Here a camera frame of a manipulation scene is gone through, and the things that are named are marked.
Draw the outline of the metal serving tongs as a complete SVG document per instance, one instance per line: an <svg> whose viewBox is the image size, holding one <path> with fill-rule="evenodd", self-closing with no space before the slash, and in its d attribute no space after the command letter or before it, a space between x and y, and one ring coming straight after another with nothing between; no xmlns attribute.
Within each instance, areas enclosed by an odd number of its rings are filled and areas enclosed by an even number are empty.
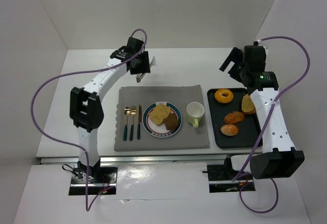
<svg viewBox="0 0 327 224"><path fill-rule="evenodd" d="M151 68L156 65L156 59L155 57L152 58L151 62L149 63L149 71L143 71L142 73L138 73L135 77L136 82L140 83L143 77L151 72Z"/></svg>

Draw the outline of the dark brown bread piece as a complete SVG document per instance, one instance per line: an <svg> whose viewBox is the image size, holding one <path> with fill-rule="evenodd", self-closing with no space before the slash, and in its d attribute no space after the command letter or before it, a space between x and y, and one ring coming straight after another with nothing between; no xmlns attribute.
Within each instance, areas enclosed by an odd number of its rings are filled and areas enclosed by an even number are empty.
<svg viewBox="0 0 327 224"><path fill-rule="evenodd" d="M178 118L174 113L171 113L163 120L163 123L168 131L174 130L179 126Z"/></svg>

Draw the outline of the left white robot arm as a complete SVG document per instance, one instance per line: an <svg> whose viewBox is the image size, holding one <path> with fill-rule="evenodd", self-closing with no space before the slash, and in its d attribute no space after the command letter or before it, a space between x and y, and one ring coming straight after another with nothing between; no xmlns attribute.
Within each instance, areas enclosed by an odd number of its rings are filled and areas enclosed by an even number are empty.
<svg viewBox="0 0 327 224"><path fill-rule="evenodd" d="M110 55L105 71L98 73L83 87L74 87L71 90L69 116L77 128L79 145L89 157L86 158L83 150L80 152L78 169L82 172L88 170L92 178L97 178L100 174L97 135L104 120L102 100L127 72L137 75L150 72L149 54L144 48L145 43L142 40L129 37L126 46Z"/></svg>

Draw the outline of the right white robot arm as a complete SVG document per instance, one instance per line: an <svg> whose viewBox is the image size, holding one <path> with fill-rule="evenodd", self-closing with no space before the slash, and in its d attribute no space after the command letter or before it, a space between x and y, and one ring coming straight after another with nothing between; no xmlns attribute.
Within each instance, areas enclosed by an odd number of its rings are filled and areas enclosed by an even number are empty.
<svg viewBox="0 0 327 224"><path fill-rule="evenodd" d="M288 133L279 102L282 93L275 73L265 70L266 56L266 48L260 45L234 47L220 67L224 71L233 63L228 74L246 87L261 129L248 155L231 157L231 167L237 171L235 179L244 173L257 180L288 178L305 160Z"/></svg>

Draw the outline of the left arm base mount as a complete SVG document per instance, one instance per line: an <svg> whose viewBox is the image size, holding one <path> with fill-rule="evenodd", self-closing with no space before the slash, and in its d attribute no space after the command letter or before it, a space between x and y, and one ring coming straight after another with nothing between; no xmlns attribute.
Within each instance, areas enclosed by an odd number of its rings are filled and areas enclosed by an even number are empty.
<svg viewBox="0 0 327 224"><path fill-rule="evenodd" d="M88 181L88 194L116 195L116 181L118 176L117 167L103 167L100 174L95 177L86 177L86 173L79 170L75 165L63 164L62 169L71 173L71 183L68 194L70 196L84 195L86 181Z"/></svg>

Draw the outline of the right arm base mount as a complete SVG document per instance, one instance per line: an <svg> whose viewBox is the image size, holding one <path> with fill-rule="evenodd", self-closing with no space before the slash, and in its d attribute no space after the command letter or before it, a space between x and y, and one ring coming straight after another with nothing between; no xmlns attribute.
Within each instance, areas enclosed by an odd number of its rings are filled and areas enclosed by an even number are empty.
<svg viewBox="0 0 327 224"><path fill-rule="evenodd" d="M239 192L242 187L243 191L255 191L253 178L250 175L232 182L238 171L232 168L230 155L224 159L223 163L207 165L202 173L207 175L210 193Z"/></svg>

